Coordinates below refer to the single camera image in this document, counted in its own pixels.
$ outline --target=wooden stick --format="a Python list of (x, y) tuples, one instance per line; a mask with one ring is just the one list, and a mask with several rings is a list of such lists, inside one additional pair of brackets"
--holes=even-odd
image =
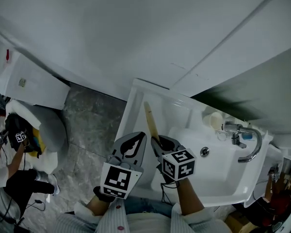
[(144, 102), (144, 107), (145, 107), (145, 116), (146, 116), (147, 125), (149, 127), (150, 135), (151, 137), (154, 137), (155, 139), (157, 139), (158, 142), (160, 142), (159, 133), (157, 131), (154, 117), (153, 117), (152, 110), (149, 103)]

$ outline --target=person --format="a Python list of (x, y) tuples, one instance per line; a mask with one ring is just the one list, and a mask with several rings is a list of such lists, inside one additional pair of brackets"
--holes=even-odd
[(234, 205), (249, 221), (259, 227), (267, 227), (282, 220), (291, 210), (291, 180), (287, 189), (280, 190), (272, 176), (273, 173), (269, 173), (265, 197), (257, 199), (248, 208), (241, 204)]
[(102, 194), (100, 186), (88, 204), (79, 201), (71, 213), (57, 217), (54, 233), (230, 233), (221, 220), (204, 208), (188, 178), (177, 184), (179, 204)]
[(28, 140), (23, 141), (11, 164), (0, 168), (0, 216), (2, 220), (19, 220), (25, 212), (32, 193), (58, 194), (56, 177), (49, 175), (49, 182), (41, 182), (42, 173), (34, 169), (18, 170)]

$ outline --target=white sink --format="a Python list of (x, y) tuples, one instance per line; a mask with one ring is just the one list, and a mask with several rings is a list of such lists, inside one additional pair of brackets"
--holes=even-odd
[[(116, 136), (118, 139), (131, 132), (143, 131), (148, 137), (142, 163), (145, 171), (131, 195), (155, 200), (162, 198), (160, 183), (164, 180), (155, 168), (158, 161), (150, 143), (144, 101), (149, 102), (151, 106), (159, 134), (177, 139), (197, 156), (196, 172), (190, 180), (204, 206), (239, 203), (250, 198), (272, 137), (258, 129), (263, 136), (259, 154), (251, 162), (238, 163), (239, 157), (245, 157), (253, 151), (255, 139), (241, 139), (247, 145), (245, 149), (232, 145), (230, 136), (220, 135), (219, 140), (217, 133), (202, 123), (202, 115), (217, 110), (141, 80), (135, 80), (133, 83)], [(222, 113), (222, 116), (228, 118), (228, 121), (233, 120), (234, 123), (247, 126), (247, 123), (230, 115)], [(210, 149), (207, 157), (200, 155), (203, 147)], [(172, 201), (178, 201), (175, 189), (164, 190)]]

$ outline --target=white sneaker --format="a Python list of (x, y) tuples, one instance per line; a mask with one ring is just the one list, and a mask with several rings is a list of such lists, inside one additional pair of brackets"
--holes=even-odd
[(35, 177), (36, 181), (39, 181), (41, 179), (41, 174), (39, 171), (37, 171), (37, 177)]
[(47, 199), (46, 199), (47, 203), (50, 203), (50, 194), (48, 194)]
[(48, 181), (50, 184), (52, 184), (54, 186), (54, 193), (52, 195), (57, 195), (60, 193), (60, 189), (59, 189), (59, 186), (58, 186), (58, 182), (57, 182), (57, 178), (55, 177), (54, 174), (50, 174), (48, 176)]

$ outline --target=yellow cloth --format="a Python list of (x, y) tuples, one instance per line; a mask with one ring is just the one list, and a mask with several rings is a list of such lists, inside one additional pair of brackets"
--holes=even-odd
[[(32, 128), (32, 133), (33, 133), (33, 136), (36, 137), (39, 141), (39, 145), (40, 145), (40, 149), (41, 149), (41, 152), (43, 153), (44, 150), (45, 150), (45, 144), (43, 143), (42, 141), (42, 138), (40, 136), (40, 131), (38, 131), (37, 129), (35, 129), (34, 127)], [(28, 153), (30, 156), (32, 157), (37, 157), (38, 156), (38, 152), (37, 151), (32, 151), (32, 152), (29, 152)]]

